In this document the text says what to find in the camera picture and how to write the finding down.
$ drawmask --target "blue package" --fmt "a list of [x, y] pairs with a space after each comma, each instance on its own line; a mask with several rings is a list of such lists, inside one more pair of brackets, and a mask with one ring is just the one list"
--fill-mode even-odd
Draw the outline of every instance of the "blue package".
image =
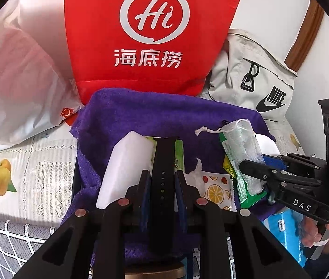
[[304, 267], [306, 258], [300, 240], [300, 223], [303, 216], [296, 211], [287, 209], [264, 220], [264, 225], [287, 249], [287, 251]]

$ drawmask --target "green package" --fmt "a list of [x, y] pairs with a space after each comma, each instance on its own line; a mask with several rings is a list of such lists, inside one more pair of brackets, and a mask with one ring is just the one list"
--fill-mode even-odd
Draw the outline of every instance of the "green package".
[[236, 170], [232, 165], [234, 164], [235, 158], [231, 153], [231, 150], [228, 150], [228, 143], [226, 141], [225, 135], [223, 133], [219, 134], [220, 142], [225, 151], [225, 160], [223, 168], [233, 177], [237, 182], [237, 189], [239, 195], [239, 201], [241, 203], [241, 208], [248, 209], [257, 203], [261, 198], [263, 198], [267, 193], [263, 191], [260, 194], [251, 195], [247, 190], [247, 184], [243, 179], [243, 175], [239, 170]]
[[[152, 140], [154, 142], [154, 150], [153, 150], [153, 155], [151, 157], [151, 168], [150, 168], [150, 173], [151, 170], [153, 169], [153, 164], [154, 164], [154, 157], [156, 156], [156, 137], [152, 136], [146, 136], [147, 139]], [[175, 172], [177, 170], [185, 170], [184, 167], [184, 143], [182, 140], [177, 139], [175, 141]]]

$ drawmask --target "purple cloth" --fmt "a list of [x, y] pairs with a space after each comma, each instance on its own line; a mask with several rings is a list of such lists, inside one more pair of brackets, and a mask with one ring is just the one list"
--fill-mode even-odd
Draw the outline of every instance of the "purple cloth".
[[[77, 159], [82, 190], [75, 195], [64, 220], [76, 209], [92, 210], [95, 207], [113, 147], [128, 132], [179, 137], [184, 143], [186, 173], [195, 169], [196, 158], [201, 159], [204, 171], [226, 173], [222, 167], [225, 153], [219, 136], [206, 132], [196, 136], [195, 130], [202, 126], [216, 130], [222, 126], [222, 120], [232, 122], [241, 118], [249, 119], [256, 133], [274, 140], [261, 115], [254, 110], [190, 96], [117, 88], [95, 92], [86, 107], [79, 111], [71, 129], [78, 139]], [[259, 202], [251, 211], [262, 220], [280, 208]], [[155, 260], [146, 245], [137, 239], [132, 242], [126, 240], [125, 249], [126, 263]], [[183, 251], [182, 244], [174, 249], [175, 253]]]

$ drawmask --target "nike swoosh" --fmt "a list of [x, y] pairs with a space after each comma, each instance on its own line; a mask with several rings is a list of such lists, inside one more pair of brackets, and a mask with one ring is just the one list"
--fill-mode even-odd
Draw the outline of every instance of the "nike swoosh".
[[285, 104], [280, 105], [280, 106], [266, 106], [265, 105], [265, 100], [268, 98], [269, 94], [267, 96], [265, 96], [256, 106], [256, 110], [258, 112], [266, 112], [266, 111], [270, 111], [270, 110], [274, 110], [276, 108], [280, 108], [283, 107]]

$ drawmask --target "dark sleeve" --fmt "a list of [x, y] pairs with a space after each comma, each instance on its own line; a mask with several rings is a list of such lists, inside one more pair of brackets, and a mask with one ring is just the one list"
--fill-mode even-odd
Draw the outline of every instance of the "dark sleeve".
[[329, 272], [329, 254], [322, 254], [317, 260], [306, 260], [304, 270], [312, 279], [325, 279]]

